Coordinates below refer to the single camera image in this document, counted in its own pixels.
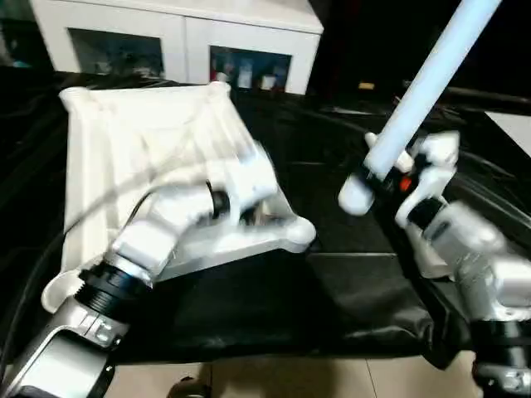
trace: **floor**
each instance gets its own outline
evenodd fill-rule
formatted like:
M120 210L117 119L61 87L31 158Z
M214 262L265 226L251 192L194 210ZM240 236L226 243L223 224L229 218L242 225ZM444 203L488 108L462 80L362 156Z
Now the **floor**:
M106 398L165 398L185 376L212 385L212 398L478 398L474 354L446 371L422 357L393 360L245 358L213 364L120 366Z

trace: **white tube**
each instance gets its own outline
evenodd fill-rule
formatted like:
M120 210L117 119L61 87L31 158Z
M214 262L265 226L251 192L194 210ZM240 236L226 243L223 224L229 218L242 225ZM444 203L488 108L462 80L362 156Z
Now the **white tube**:
M383 180L424 121L501 0L462 0L364 164Z

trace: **black table cover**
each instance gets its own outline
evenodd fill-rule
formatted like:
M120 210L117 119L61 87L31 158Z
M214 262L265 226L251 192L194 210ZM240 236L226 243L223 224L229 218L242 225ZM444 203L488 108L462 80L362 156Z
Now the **black table cover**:
M0 341L29 269L63 228L69 86L117 89L171 82L0 69ZM419 277L404 234L385 206L352 217L338 206L344 179L365 154L392 101L338 115L291 95L233 92L247 128L270 153L294 210L318 231L308 253L274 251L159 284L116 352L119 362L198 362L251 354L400 357L445 367L469 346L453 284ZM459 129L460 176L449 195L497 222L529 254L529 228L470 190L470 181L527 211L526 155L482 113L437 110L421 133ZM41 287L59 269L50 260ZM49 315L40 291L27 309L17 352Z

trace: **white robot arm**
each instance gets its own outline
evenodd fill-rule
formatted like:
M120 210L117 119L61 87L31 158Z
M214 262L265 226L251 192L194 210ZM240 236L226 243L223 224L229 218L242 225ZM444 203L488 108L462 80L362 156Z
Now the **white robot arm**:
M461 1L383 131L367 137L373 147L343 185L339 204L362 215L374 197L392 201L396 223L417 226L451 268L470 320L472 372L484 397L531 396L531 263L512 253L482 216L442 196L455 173L457 133L414 145L415 165L405 153L499 3Z

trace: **glass cabinet door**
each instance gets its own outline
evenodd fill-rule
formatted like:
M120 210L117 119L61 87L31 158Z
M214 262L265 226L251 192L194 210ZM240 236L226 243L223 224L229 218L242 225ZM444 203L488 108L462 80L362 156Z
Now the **glass cabinet door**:
M158 37L69 28L80 71L141 75L163 79L163 53Z
M87 2L32 4L56 70L188 81L184 17Z
M209 46L210 81L242 89L285 91L291 56L272 52Z

